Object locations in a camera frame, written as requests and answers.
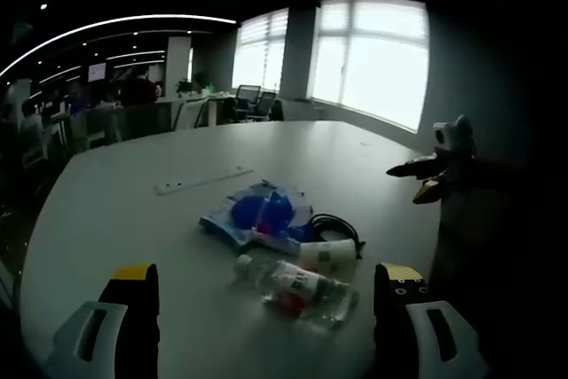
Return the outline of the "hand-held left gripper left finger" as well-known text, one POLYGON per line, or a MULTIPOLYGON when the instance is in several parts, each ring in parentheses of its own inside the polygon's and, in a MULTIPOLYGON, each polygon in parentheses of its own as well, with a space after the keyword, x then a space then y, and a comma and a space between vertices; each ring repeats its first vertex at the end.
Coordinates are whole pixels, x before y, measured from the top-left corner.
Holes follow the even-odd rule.
POLYGON ((156 378, 159 313, 156 265, 119 269, 98 300, 61 325, 43 371, 49 378, 156 378))

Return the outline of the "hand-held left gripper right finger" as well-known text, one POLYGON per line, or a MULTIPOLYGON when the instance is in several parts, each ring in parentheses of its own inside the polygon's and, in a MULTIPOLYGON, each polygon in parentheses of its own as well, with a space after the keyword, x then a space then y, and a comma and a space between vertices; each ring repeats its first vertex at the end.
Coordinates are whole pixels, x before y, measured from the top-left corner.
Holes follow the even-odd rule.
POLYGON ((375 267, 375 378, 485 378, 477 331, 414 269, 375 267))

